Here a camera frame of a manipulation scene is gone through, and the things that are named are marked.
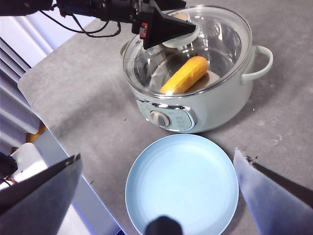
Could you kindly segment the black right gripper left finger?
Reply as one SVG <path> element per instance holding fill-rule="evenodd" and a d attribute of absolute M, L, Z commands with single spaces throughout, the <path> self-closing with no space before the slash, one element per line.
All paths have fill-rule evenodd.
<path fill-rule="evenodd" d="M 55 235 L 76 192 L 83 163 L 75 154 L 0 191 L 2 235 Z"/>

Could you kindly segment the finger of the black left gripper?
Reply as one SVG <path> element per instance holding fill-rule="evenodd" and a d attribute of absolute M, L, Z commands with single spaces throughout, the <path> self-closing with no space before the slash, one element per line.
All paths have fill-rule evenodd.
<path fill-rule="evenodd" d="M 178 10 L 186 7 L 186 1 L 184 0 L 156 0 L 158 5 L 158 12 L 168 10 Z"/>
<path fill-rule="evenodd" d="M 188 21 L 158 12 L 156 0 L 149 0 L 152 18 L 148 26 L 148 38 L 143 39 L 143 48 L 149 49 L 163 42 L 195 31 L 196 26 Z"/>

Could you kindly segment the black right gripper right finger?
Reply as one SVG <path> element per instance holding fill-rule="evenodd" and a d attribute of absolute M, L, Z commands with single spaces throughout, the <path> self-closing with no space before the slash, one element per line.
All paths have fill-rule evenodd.
<path fill-rule="evenodd" d="M 239 187 L 261 235 L 311 235 L 313 191 L 235 149 Z"/>

